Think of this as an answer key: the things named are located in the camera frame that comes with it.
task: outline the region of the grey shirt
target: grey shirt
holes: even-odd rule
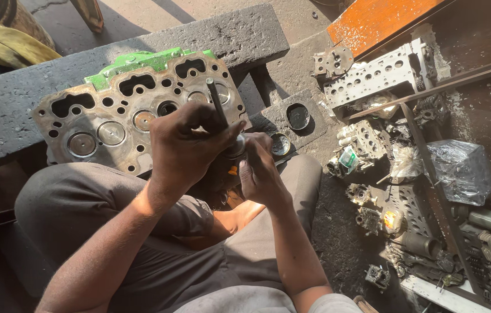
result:
[[[175,313],[296,313],[292,299],[281,290],[261,286],[233,286],[186,303]],[[345,295],[328,294],[308,313],[361,313]]]

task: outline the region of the plastic bag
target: plastic bag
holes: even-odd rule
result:
[[[416,177],[423,173],[423,159],[417,146],[392,145],[391,177]]]
[[[427,147],[448,200],[485,204],[491,195],[491,162],[484,146],[449,139]]]

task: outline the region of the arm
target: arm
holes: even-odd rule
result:
[[[269,137],[264,140],[270,143]],[[240,163],[242,191],[246,198],[267,206],[273,224],[278,273],[298,313],[305,313],[319,297],[332,294],[332,289],[299,223],[292,196],[285,188],[269,150],[258,141],[246,141],[247,161]]]
[[[110,298],[159,218],[205,175],[209,164],[232,144],[245,123],[222,131],[218,125],[214,106],[207,103],[187,103],[152,122],[151,180],[58,269],[37,312],[107,311]],[[206,132],[196,131],[200,126]]]

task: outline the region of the dirty floor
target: dirty floor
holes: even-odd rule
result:
[[[284,57],[268,64],[268,70],[281,97],[286,98],[308,88],[315,102],[323,100],[317,82],[310,76],[315,52],[329,44],[325,31],[353,0],[336,0],[327,6],[308,0],[102,0],[105,28],[102,34],[89,31],[68,0],[20,0],[54,39],[62,55],[88,50],[149,32],[215,16],[261,2],[269,2],[290,44]],[[239,88],[248,112],[261,110],[262,100],[248,76]],[[341,127],[327,119],[328,132],[299,152],[326,164],[336,146],[336,132]],[[347,296],[364,295],[381,313],[409,312],[397,280],[381,294],[364,281],[369,264],[386,266],[377,254],[383,247],[379,239],[367,238],[354,222],[356,206],[343,195],[345,183],[333,178],[324,167],[323,181],[313,225],[313,244],[335,292]]]

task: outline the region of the concrete block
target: concrete block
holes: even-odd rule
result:
[[[286,118],[286,110],[294,103],[303,104],[310,113],[311,118],[307,126],[302,130],[292,130]],[[272,105],[263,111],[249,117],[252,128],[256,132],[266,132],[269,135],[282,132],[290,138],[290,152],[300,149],[327,132],[327,124],[317,108],[309,89],[304,89],[280,103]]]
[[[82,84],[125,53],[212,49],[231,72],[284,56],[289,45],[270,4],[258,4],[0,75],[0,158],[41,142],[29,111],[41,97]]]

